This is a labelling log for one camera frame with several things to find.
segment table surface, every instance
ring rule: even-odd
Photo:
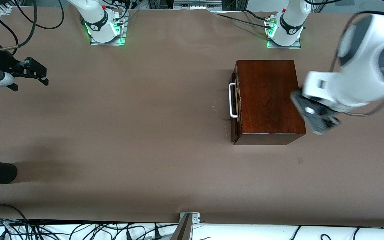
[[[59,11],[39,8],[38,23],[54,25]],[[280,50],[259,27],[205,10],[143,10],[125,46],[98,47],[67,7],[60,28],[36,29],[16,54],[46,66],[49,86],[0,88],[0,161],[19,169],[0,203],[41,219],[172,222],[198,211],[218,223],[384,225],[384,108],[340,116],[323,136],[307,127],[287,146],[230,142],[236,60],[293,59],[301,85],[329,69],[348,17],[311,14],[302,49]],[[26,38],[16,9],[3,20]],[[2,26],[0,44],[13,44]]]

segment wooden cabinet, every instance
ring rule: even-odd
[[[306,134],[290,100],[298,88],[293,60],[238,60],[230,94],[235,145],[286,145]]]

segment drawer handle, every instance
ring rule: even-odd
[[[234,115],[233,112],[232,112],[232,92],[230,91],[230,87],[232,86],[235,86],[236,83],[232,82],[229,84],[229,113],[230,113],[230,117],[232,118],[238,118],[238,115]]]

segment brown wooden drawer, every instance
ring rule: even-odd
[[[298,88],[293,60],[238,60],[229,83],[235,145],[286,145],[306,134],[290,100]]]

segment wooden box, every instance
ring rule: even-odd
[[[293,60],[238,60],[230,79],[235,145],[286,145],[306,134],[290,100],[297,90]]]

